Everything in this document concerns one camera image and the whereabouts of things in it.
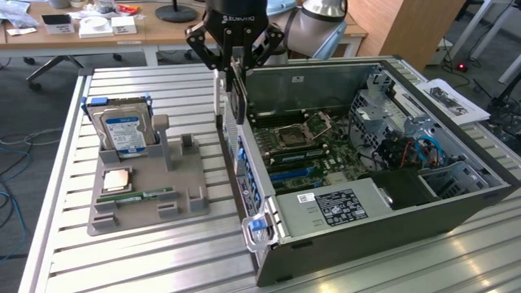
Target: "office chair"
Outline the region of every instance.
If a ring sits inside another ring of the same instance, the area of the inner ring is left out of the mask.
[[[120,54],[112,54],[112,58],[115,58],[116,61],[121,61],[123,60],[123,57]],[[71,61],[72,64],[75,64],[75,66],[77,68],[84,68],[84,66],[81,65],[81,63],[76,60],[75,56],[72,55],[60,55],[60,56],[55,56],[55,58],[52,58],[48,63],[44,64],[44,66],[41,66],[33,73],[32,75],[29,75],[29,77],[25,78],[27,82],[28,82],[28,86],[29,86],[29,89],[32,89],[33,91],[40,91],[41,90],[41,84],[37,83],[37,82],[33,82],[33,80],[40,76],[43,75],[45,72],[49,71],[51,68],[53,68],[61,61]],[[33,65],[36,62],[35,62],[35,59],[33,58],[29,58],[29,57],[24,57],[24,62],[29,65]]]

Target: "white table leg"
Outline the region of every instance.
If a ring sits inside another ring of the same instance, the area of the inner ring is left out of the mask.
[[[489,45],[492,39],[494,38],[497,32],[500,31],[501,27],[504,26],[504,23],[506,19],[509,18],[510,14],[517,11],[516,8],[509,7],[509,9],[505,11],[505,13],[500,16],[498,20],[496,21],[494,26],[490,29],[490,32],[486,34],[486,37],[482,39],[480,46],[476,48],[475,52],[472,53],[472,58],[477,59],[485,50],[486,46]]]
[[[492,4],[493,4],[493,0],[485,0],[485,3],[481,5],[478,12],[476,13],[464,33],[461,34],[461,37],[457,39],[457,42],[453,46],[453,49],[451,50],[451,53],[449,53],[451,58],[455,58],[457,52],[460,52],[460,49],[464,46],[467,40],[469,39],[469,36],[471,36],[472,32],[475,31],[476,27],[478,26],[480,20],[482,19]]]
[[[351,37],[348,39],[348,46],[345,48],[344,57],[355,57],[359,53],[361,37]]]
[[[500,83],[505,84],[510,79],[516,72],[521,69],[521,55],[506,69],[504,75],[500,77]]]
[[[156,52],[157,46],[144,46],[147,66],[159,66]]]

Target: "green circuit board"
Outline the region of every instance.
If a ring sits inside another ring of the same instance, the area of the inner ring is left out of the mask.
[[[325,119],[319,113],[308,114],[304,123],[253,128],[271,177],[299,175],[272,180],[277,195],[357,180],[371,171],[335,122],[337,117]]]

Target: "blue cable on floor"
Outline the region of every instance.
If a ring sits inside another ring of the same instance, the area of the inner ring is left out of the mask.
[[[11,177],[0,180],[0,182],[5,182],[5,181],[13,179],[23,171],[25,171],[27,167],[29,167],[31,155],[25,151],[13,151],[13,150],[8,150],[7,148],[3,148],[3,147],[0,147],[0,151],[5,151],[8,153],[15,153],[15,154],[24,154],[27,156],[25,166],[20,169],[20,171],[17,171]]]
[[[13,179],[27,169],[27,167],[29,166],[29,163],[31,163],[31,155],[25,151],[15,151],[15,150],[9,150],[9,149],[1,148],[1,147],[0,147],[0,151],[5,151],[8,153],[24,154],[25,157],[27,157],[25,166],[12,176],[9,176],[8,178],[0,180],[0,182],[4,183],[7,181],[9,181],[11,179]],[[3,257],[3,259],[0,259],[0,264],[1,264],[11,257],[11,255],[13,255],[21,249],[21,247],[24,246],[25,238],[27,238],[27,232],[25,232],[24,217],[21,216],[21,212],[20,212],[20,207],[17,205],[17,201],[15,200],[15,198],[12,198],[12,196],[7,192],[0,192],[0,194],[5,197],[5,199],[8,201],[11,201],[11,204],[15,207],[17,219],[20,221],[20,226],[21,226],[21,241],[20,241],[20,244],[13,249],[13,251],[8,255],[5,255]]]
[[[20,213],[20,208],[17,207],[17,202],[16,200],[11,197],[11,195],[5,192],[1,192],[0,191],[0,194],[7,198],[7,200],[9,200],[12,202],[12,205],[15,206],[15,211],[16,211],[16,215],[17,215],[17,219],[20,220],[20,226],[21,226],[21,241],[20,241],[20,244],[17,245],[17,247],[15,248],[15,250],[4,256],[3,259],[0,259],[0,264],[11,257],[11,255],[13,255],[19,249],[21,248],[21,246],[24,246],[25,244],[25,225],[24,225],[24,218],[21,217],[21,213]]]

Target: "aluminum table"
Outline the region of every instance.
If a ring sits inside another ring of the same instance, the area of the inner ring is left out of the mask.
[[[393,66],[424,80],[404,62]],[[20,292],[513,292],[521,290],[521,196],[452,232],[257,288],[215,127],[213,74],[201,65],[111,68],[80,76],[31,245]],[[99,138],[81,96],[149,93],[169,139],[200,141],[209,215],[101,236],[87,234]],[[481,125],[464,128],[512,173],[521,160]]]

